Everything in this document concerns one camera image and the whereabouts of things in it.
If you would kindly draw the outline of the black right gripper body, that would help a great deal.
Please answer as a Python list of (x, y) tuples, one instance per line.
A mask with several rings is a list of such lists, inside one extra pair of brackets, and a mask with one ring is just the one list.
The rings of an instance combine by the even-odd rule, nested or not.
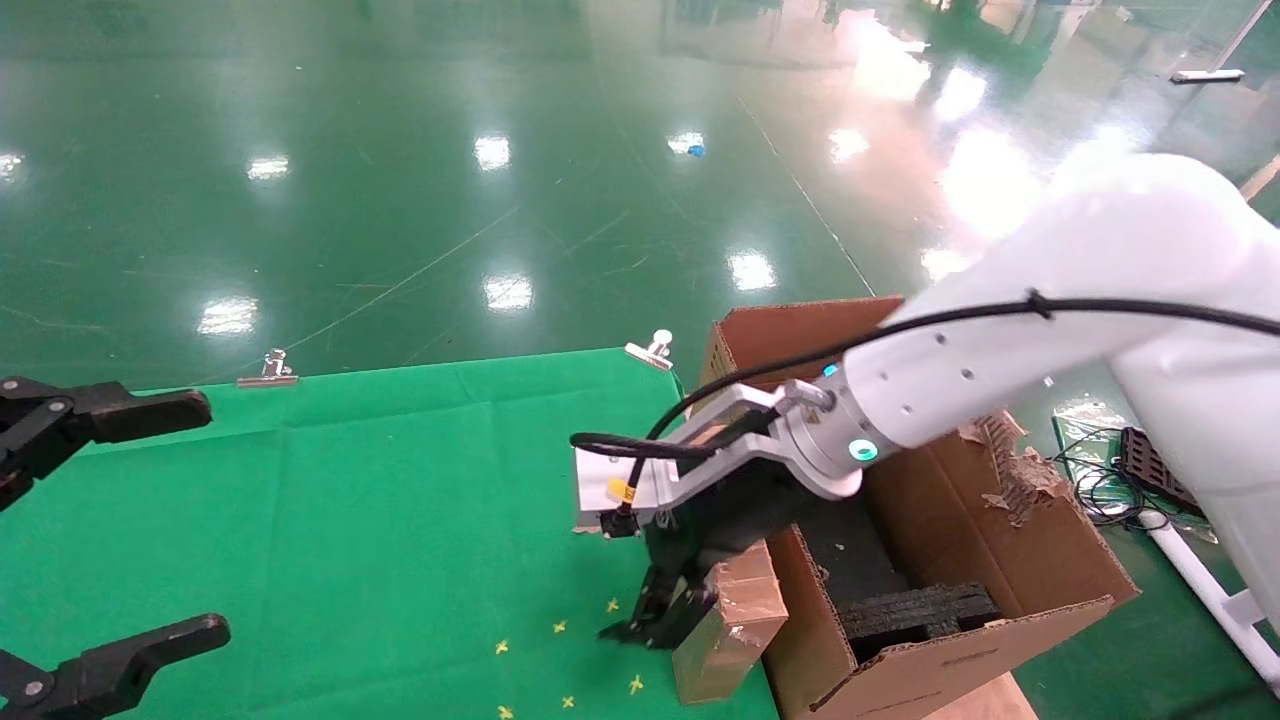
[(692, 583), (714, 565), (790, 527), (824, 500), (780, 461), (755, 457), (712, 482), (673, 510), (641, 525), (649, 570), (641, 594), (666, 601), (681, 579)]

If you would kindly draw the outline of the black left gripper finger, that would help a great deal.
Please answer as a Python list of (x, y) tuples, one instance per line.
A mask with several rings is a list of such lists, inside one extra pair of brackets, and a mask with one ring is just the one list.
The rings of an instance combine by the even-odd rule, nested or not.
[(54, 670), (1, 652), (3, 719), (106, 719), (136, 708), (164, 667), (230, 642), (215, 612), (86, 650)]
[(87, 445), (118, 445), (212, 421), (205, 393), (138, 396), (118, 382), (56, 387), (23, 377), (1, 383), (1, 510), (6, 511)]

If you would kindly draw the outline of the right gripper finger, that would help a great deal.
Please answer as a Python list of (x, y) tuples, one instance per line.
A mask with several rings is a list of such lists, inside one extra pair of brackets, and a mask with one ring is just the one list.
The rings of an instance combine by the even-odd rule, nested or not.
[(719, 596), (705, 582), (650, 565), (628, 620), (599, 630), (598, 638), (649, 650), (677, 650)]

